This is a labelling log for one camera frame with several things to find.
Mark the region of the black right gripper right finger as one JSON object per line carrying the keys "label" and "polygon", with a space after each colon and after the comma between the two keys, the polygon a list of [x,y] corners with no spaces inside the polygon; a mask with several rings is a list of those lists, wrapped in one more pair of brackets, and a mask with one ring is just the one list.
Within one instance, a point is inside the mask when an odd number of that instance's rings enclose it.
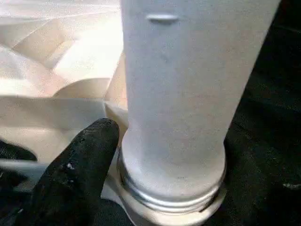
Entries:
{"label": "black right gripper right finger", "polygon": [[221,226],[299,226],[301,178],[279,151],[241,128],[229,129],[228,193]]}

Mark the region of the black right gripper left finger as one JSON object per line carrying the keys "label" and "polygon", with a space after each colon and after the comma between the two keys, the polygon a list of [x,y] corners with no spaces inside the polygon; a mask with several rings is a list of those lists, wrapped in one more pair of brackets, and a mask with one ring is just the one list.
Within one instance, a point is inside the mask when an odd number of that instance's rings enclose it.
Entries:
{"label": "black right gripper left finger", "polygon": [[99,226],[101,192],[119,141],[108,118],[83,129],[47,167],[17,226]]}

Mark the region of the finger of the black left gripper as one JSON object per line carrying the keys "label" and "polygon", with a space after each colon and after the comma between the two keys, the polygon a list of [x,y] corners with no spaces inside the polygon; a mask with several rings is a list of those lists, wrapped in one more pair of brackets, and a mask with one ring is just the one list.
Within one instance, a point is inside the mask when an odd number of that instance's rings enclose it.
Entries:
{"label": "finger of the black left gripper", "polygon": [[0,141],[0,158],[9,160],[37,161],[36,155],[31,151],[18,145],[7,143],[3,140]]}

